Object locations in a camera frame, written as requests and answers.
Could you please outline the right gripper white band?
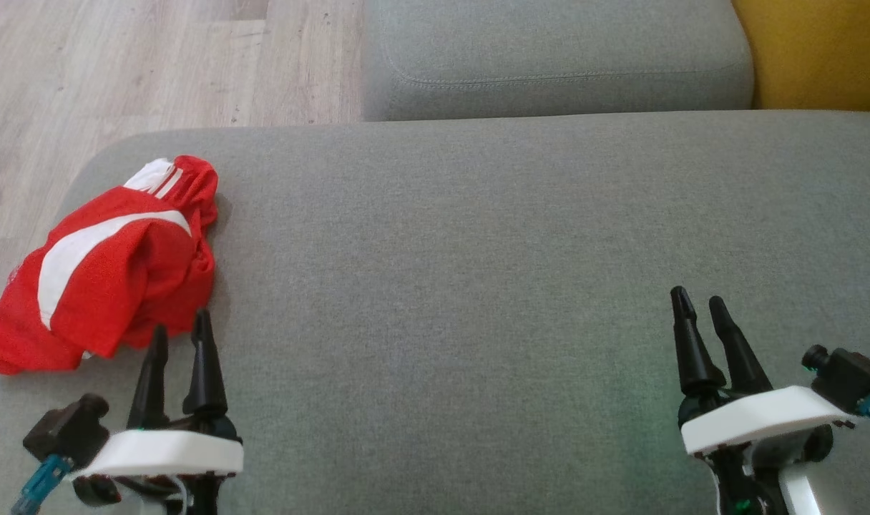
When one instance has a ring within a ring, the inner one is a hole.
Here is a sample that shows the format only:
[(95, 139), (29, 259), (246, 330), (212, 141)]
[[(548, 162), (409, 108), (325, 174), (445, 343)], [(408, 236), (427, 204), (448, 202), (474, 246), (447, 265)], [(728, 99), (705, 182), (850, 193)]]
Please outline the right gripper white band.
[[(683, 286), (670, 291), (680, 390), (698, 397), (726, 386), (698, 329)], [(720, 296), (708, 301), (730, 387), (746, 396), (681, 424), (685, 451), (712, 473), (714, 515), (854, 515), (820, 463), (834, 427), (854, 427), (810, 388), (775, 389)]]

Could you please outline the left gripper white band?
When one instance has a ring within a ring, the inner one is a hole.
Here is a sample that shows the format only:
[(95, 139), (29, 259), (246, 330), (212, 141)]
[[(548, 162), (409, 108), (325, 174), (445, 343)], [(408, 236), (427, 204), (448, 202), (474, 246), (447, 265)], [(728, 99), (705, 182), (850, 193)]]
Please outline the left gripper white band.
[[(190, 335), (194, 360), (183, 413), (200, 420), (225, 416), (225, 379), (209, 310), (197, 310)], [(85, 469), (71, 473), (73, 492), (85, 506), (108, 506), (110, 515), (220, 515), (220, 487), (243, 472), (243, 440), (226, 418), (197, 430), (161, 429), (170, 422), (168, 361), (167, 329), (156, 325), (127, 430), (111, 436)]]

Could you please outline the red Bulls 23 shorts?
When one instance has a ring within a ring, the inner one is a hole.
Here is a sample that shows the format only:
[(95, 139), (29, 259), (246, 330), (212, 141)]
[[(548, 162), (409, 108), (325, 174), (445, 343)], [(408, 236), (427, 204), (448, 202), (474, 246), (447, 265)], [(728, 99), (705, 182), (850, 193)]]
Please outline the red Bulls 23 shorts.
[(215, 189), (162, 197), (115, 187), (49, 232), (0, 297), (0, 374), (71, 371), (85, 355), (143, 348), (155, 325), (189, 330), (212, 291), (204, 232)]

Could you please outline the yellow sofa back cushion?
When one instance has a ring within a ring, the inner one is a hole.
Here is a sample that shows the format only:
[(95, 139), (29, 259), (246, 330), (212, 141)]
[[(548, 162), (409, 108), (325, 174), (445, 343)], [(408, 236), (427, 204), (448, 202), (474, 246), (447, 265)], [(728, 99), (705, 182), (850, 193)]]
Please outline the yellow sofa back cushion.
[(870, 0), (732, 0), (760, 109), (870, 112)]

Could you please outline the grey sofa seat cushion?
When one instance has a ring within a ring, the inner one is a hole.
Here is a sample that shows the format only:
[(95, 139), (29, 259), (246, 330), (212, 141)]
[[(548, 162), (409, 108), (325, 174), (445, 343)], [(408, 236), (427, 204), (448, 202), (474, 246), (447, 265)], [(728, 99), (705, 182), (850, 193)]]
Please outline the grey sofa seat cushion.
[(366, 0), (368, 121), (749, 109), (730, 0)]

